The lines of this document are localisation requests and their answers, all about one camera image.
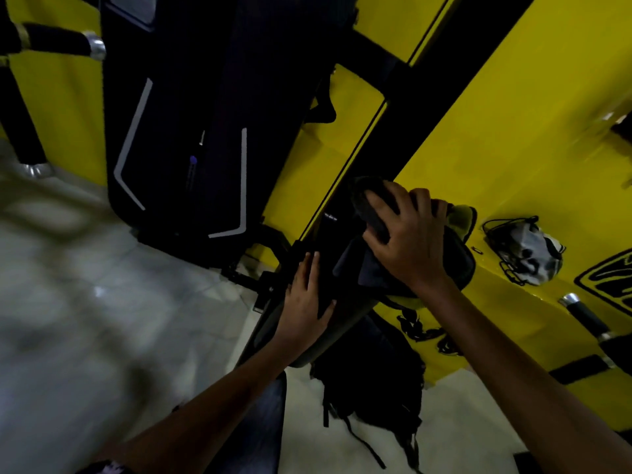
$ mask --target person's left hand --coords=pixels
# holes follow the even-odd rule
[[[298,358],[320,337],[329,323],[336,302],[332,301],[325,313],[318,319],[318,276],[320,253],[305,254],[298,265],[296,276],[285,295],[285,305],[280,315],[279,326],[273,341],[284,350],[291,350]]]

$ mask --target black logo on wall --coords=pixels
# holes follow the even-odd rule
[[[575,278],[575,284],[632,316],[632,249],[583,272]]]

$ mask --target black backpack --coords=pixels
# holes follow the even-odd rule
[[[415,434],[422,423],[424,371],[405,336],[372,311],[312,365],[312,377],[325,385],[324,426],[329,426],[329,414],[342,419],[385,469],[373,448],[353,433],[349,415],[355,412],[361,421],[391,431],[408,465],[419,472]]]

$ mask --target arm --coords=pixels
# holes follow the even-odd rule
[[[136,474],[202,473],[268,384],[325,331],[334,303],[317,318],[319,254],[311,267],[310,258],[305,256],[288,287],[272,341],[181,409],[101,458]]]
[[[632,447],[557,383],[486,318],[454,285],[442,265],[447,203],[432,214],[428,190],[409,194],[388,182],[400,214],[374,193],[367,199],[391,239],[364,238],[391,274],[406,283],[452,336],[541,467],[551,474],[632,472]]]

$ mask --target tiled floor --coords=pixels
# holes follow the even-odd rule
[[[139,245],[99,197],[0,171],[0,472],[72,473],[230,370],[256,322],[253,293]],[[283,473],[377,473],[322,385],[288,369]],[[520,443],[478,378],[424,394],[427,474],[514,473]],[[353,422],[390,473],[391,433]]]

